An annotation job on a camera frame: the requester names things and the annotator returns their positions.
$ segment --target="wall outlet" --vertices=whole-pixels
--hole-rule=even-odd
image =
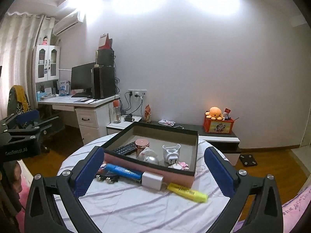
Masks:
[[[141,97],[144,96],[144,98],[146,97],[147,95],[147,90],[139,90],[139,89],[129,89],[128,91],[132,91],[133,92],[133,97],[135,97],[135,93],[138,92],[138,95],[140,95]]]

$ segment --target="desk drawer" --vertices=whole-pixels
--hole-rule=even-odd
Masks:
[[[75,111],[73,106],[63,106],[63,105],[52,105],[52,109],[65,110],[65,111]]]
[[[98,128],[95,109],[76,108],[79,125]]]
[[[89,142],[94,141],[95,139],[100,138],[99,129],[86,127],[86,126],[79,126],[83,144],[86,145]]]

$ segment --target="blue gripper pad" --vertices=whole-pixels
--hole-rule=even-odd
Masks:
[[[86,194],[103,161],[104,149],[95,146],[86,158],[80,160],[72,169],[69,185],[77,198]]]
[[[238,183],[236,170],[225,161],[214,147],[206,148],[204,161],[224,196],[232,198],[234,187]]]
[[[34,109],[23,114],[19,114],[16,118],[16,122],[20,125],[24,123],[38,120],[40,118],[39,111]]]

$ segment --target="power adapter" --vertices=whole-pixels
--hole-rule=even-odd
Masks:
[[[163,182],[163,176],[151,172],[142,174],[142,186],[160,191]]]
[[[139,92],[135,92],[134,96],[135,97],[140,97],[140,99],[142,100],[142,97],[139,95]]]

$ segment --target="doll figurine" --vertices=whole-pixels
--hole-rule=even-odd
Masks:
[[[43,46],[48,45],[48,36],[45,36],[45,37],[43,38],[43,43],[42,43],[42,45],[43,45]]]

